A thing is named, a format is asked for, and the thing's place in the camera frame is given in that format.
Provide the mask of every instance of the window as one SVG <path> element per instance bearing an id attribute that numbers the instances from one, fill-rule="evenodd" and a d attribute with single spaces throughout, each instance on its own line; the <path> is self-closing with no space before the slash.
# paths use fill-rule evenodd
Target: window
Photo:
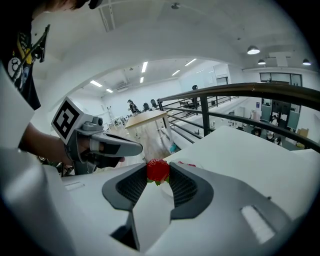
<path id="1" fill-rule="evenodd" d="M 260 80 L 264 83 L 285 83 L 293 86 L 302 86 L 302 76 L 290 73 L 260 73 Z"/>
<path id="2" fill-rule="evenodd" d="M 217 86 L 223 86 L 228 84 L 228 77 L 221 77 L 216 79 Z"/>

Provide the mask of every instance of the black graphic t-shirt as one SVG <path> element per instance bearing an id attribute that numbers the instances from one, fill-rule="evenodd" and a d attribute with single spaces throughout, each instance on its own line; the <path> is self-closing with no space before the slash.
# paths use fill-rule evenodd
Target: black graphic t-shirt
<path id="1" fill-rule="evenodd" d="M 6 35 L 1 44 L 0 57 L 4 68 L 12 79 L 18 66 L 32 48 L 31 22 L 32 10 L 24 10 L 17 14 L 18 19 L 12 23 L 2 23 Z M 40 108 L 40 102 L 32 77 L 34 59 L 31 54 L 27 57 L 22 68 L 18 71 L 18 77 L 14 83 L 23 98 L 34 109 Z"/>

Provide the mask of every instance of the office desk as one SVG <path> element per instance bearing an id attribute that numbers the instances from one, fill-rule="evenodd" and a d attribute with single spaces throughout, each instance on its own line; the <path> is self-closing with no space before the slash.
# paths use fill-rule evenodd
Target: office desk
<path id="1" fill-rule="evenodd" d="M 259 191 L 292 219 L 306 213 L 319 189 L 319 166 L 247 132 L 221 126 L 166 157 L 200 163 L 205 170 L 234 177 Z"/>
<path id="2" fill-rule="evenodd" d="M 128 122 L 126 123 L 125 129 L 127 129 L 130 136 L 134 139 L 137 134 L 136 128 L 139 126 L 143 126 L 147 123 L 155 122 L 155 125 L 156 125 L 157 129 L 159 130 L 157 120 L 161 119 L 161 118 L 164 119 L 164 123 L 166 125 L 166 129 L 167 129 L 167 132 L 169 135 L 170 142 L 173 145 L 174 139 L 172 137 L 167 112 L 165 112 L 165 111 L 160 111 L 160 110 L 146 111 L 146 112 L 143 112 L 143 113 L 138 114 L 136 116 L 132 116 L 129 118 Z"/>

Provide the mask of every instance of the metal railing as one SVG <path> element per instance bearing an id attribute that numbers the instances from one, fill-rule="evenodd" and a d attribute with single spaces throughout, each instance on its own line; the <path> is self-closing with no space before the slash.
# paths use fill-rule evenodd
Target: metal railing
<path id="1" fill-rule="evenodd" d="M 255 121 L 253 119 L 249 119 L 241 116 L 210 112 L 208 107 L 208 97 L 211 97 L 211 98 L 216 97 L 216 104 L 218 105 L 218 98 L 217 98 L 218 96 L 230 97 L 229 100 L 231 100 L 231 96 L 236 96 L 236 97 L 245 96 L 245 97 L 272 99 L 272 100 L 278 100 L 282 102 L 293 103 L 296 105 L 302 105 L 302 106 L 320 111 L 320 91 L 299 87 L 299 86 L 286 85 L 286 84 L 273 84 L 273 83 L 236 83 L 236 84 L 213 86 L 213 87 L 208 87 L 204 89 L 187 91 L 187 92 L 172 95 L 169 97 L 159 98 L 157 102 L 159 105 L 159 109 L 161 111 L 164 111 L 164 110 L 180 111 L 181 110 L 180 107 L 177 108 L 177 107 L 168 107 L 168 106 L 174 103 L 181 102 L 181 99 L 200 98 L 199 102 L 201 103 L 200 104 L 201 110 L 185 108 L 180 113 L 187 112 L 187 113 L 194 113 L 194 114 L 202 114 L 203 125 L 200 125 L 190 120 L 185 120 L 182 117 L 177 117 L 175 116 L 177 115 L 177 113 L 173 115 L 168 115 L 168 117 L 174 118 L 175 120 L 179 120 L 203 129 L 204 136 L 207 136 L 210 132 L 214 131 L 213 129 L 210 128 L 210 119 L 209 119 L 210 116 L 213 116 L 213 117 L 233 120 L 236 122 L 241 122 L 241 123 L 245 123 L 245 124 L 262 128 L 262 129 L 269 130 L 271 132 L 277 133 L 279 135 L 285 136 L 289 139 L 302 143 L 303 145 L 305 145 L 306 148 L 313 149 L 318 153 L 320 153 L 320 144 L 314 142 L 311 139 L 303 137 L 295 132 L 292 132 L 290 130 L 277 127 L 269 123 Z M 172 101 L 172 100 L 179 100 L 179 101 L 171 104 L 163 105 L 163 102 Z M 180 125 L 177 125 L 173 121 L 170 121 L 169 123 L 193 135 L 198 139 L 202 138 L 198 134 L 185 129 Z M 176 130 L 175 132 L 182 135 L 185 139 L 187 139 L 191 143 L 194 143 L 194 141 L 192 141 L 190 138 L 187 138 L 184 134 Z"/>

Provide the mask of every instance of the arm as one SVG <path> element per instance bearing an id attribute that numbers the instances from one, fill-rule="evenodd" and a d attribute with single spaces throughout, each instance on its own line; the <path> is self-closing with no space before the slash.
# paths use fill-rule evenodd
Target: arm
<path id="1" fill-rule="evenodd" d="M 22 149 L 31 154 L 47 158 L 51 162 L 73 165 L 66 154 L 63 141 L 58 137 L 40 132 L 31 123 L 25 129 L 21 142 Z"/>

